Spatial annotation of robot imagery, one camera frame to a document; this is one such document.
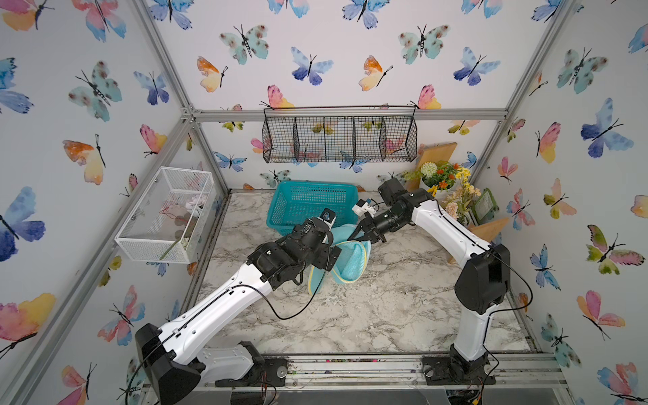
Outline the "teal mesh laundry bag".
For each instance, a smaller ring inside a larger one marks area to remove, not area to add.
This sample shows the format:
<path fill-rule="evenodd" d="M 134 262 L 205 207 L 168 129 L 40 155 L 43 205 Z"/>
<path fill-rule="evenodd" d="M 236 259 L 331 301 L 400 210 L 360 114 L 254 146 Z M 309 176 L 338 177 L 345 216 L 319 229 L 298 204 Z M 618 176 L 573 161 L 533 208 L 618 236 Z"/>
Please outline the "teal mesh laundry bag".
<path fill-rule="evenodd" d="M 353 224 L 345 224 L 332 230 L 334 246 L 341 253 L 330 273 L 335 283 L 350 285 L 357 282 L 364 274 L 371 255 L 369 241 L 351 241 L 354 232 Z"/>

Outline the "white pot yellow pink flowers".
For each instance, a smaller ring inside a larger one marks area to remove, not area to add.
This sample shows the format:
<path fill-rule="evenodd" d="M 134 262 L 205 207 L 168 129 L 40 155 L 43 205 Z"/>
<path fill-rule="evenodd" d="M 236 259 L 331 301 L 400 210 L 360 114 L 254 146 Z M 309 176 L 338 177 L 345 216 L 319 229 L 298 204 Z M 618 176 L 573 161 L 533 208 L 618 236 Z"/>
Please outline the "white pot yellow pink flowers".
<path fill-rule="evenodd" d="M 482 194 L 481 191 L 470 183 L 471 172 L 463 167 L 461 180 L 447 192 L 440 192 L 436 197 L 439 204 L 453 219 L 460 224 L 468 225 L 471 221 L 469 209 L 474 201 Z"/>

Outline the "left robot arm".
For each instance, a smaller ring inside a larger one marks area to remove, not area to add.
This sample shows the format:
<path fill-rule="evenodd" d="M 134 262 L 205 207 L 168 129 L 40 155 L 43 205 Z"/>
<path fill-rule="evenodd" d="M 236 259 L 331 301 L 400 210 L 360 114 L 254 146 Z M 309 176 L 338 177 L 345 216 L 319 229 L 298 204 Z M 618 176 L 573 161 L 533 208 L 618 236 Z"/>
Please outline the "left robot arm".
<path fill-rule="evenodd" d="M 176 404 L 201 384 L 257 386 L 268 376 L 265 359 L 250 342 L 215 349 L 209 341 L 247 307 L 283 284 L 301 285 L 307 268 L 332 269 L 340 255 L 324 209 L 288 236 L 258 246 L 223 285 L 182 315 L 136 333 L 138 357 L 161 404 Z"/>

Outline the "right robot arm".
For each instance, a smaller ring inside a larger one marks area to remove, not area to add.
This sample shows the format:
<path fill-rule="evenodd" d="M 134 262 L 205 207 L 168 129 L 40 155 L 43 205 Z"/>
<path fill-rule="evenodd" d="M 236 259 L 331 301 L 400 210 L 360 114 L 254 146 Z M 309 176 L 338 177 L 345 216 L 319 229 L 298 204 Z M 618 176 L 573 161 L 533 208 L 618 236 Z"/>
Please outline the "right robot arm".
<path fill-rule="evenodd" d="M 349 239 L 385 242 L 387 234 L 408 224 L 432 236 L 462 268 L 454 286 L 462 317 L 452 354 L 466 362 L 484 357 L 491 315 L 499 310 L 511 284 L 510 252 L 476 236 L 423 188 L 409 192 L 391 179 L 383 182 L 379 193 L 387 210 L 376 213 L 370 202 L 359 200 L 353 207 L 359 224 Z"/>

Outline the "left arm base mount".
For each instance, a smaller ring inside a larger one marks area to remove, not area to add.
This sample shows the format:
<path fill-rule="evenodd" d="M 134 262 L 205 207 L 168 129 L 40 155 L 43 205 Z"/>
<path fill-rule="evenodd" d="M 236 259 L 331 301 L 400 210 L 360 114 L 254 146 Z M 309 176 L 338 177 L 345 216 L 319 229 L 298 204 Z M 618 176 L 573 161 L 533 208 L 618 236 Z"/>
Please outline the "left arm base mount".
<path fill-rule="evenodd" d="M 252 342 L 241 341 L 219 363 L 215 386 L 285 385 L 289 362 L 285 358 L 263 357 Z"/>

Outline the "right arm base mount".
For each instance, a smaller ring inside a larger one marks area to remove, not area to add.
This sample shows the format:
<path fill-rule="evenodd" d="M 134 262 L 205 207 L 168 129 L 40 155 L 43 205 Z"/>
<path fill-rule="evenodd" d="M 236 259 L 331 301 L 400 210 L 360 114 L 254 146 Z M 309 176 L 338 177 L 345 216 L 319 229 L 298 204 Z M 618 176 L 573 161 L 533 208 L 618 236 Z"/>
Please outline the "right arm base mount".
<path fill-rule="evenodd" d="M 487 354 L 466 360 L 452 346 L 447 355 L 423 357 L 422 373 L 428 386 L 494 385 L 496 379 L 485 370 L 489 365 Z"/>

